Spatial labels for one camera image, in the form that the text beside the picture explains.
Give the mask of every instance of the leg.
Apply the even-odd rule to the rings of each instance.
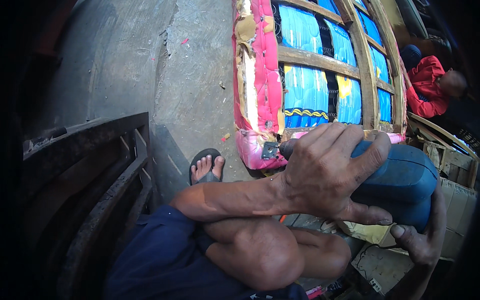
[[[292,228],[270,217],[225,219],[204,226],[218,242],[206,256],[251,288],[283,288],[298,277],[335,279],[350,260],[339,236]]]
[[[400,56],[402,57],[403,63],[405,64],[405,69],[410,71],[415,68],[421,60],[421,52],[415,45],[406,45],[401,51]]]

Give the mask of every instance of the pink fabric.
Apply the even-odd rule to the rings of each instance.
[[[233,21],[238,18],[236,11],[236,0],[232,0]],[[256,37],[252,42],[252,49],[255,52],[255,81],[257,91],[258,125],[259,131],[265,133],[277,133],[278,110],[282,107],[282,83],[278,73],[277,43],[275,31],[264,33],[268,25],[266,16],[273,17],[270,0],[252,0],[251,10],[253,19],[257,24]],[[232,35],[233,51],[236,53],[237,43],[235,34]],[[234,60],[233,72],[233,116],[239,131],[235,133],[237,150],[245,165],[250,169],[278,168],[287,163],[279,155],[279,158],[269,160],[262,159],[262,146],[257,143],[257,137],[263,138],[261,134],[252,130],[251,125],[242,116],[240,111],[240,98],[238,93],[237,64]]]

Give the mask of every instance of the red shirt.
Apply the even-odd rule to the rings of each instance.
[[[407,102],[412,112],[424,118],[444,114],[450,100],[435,82],[445,71],[435,56],[427,56],[420,60],[416,68],[408,72],[412,87],[407,90]],[[427,101],[419,99],[417,93],[424,95]]]

